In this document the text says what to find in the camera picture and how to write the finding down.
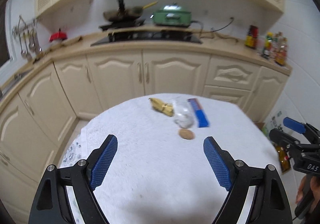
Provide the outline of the person right hand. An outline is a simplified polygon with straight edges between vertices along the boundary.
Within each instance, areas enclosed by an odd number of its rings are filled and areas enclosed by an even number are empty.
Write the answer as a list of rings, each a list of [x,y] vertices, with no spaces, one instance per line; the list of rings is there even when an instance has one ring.
[[[296,196],[295,216],[306,222],[316,223],[319,218],[319,177],[302,178]]]

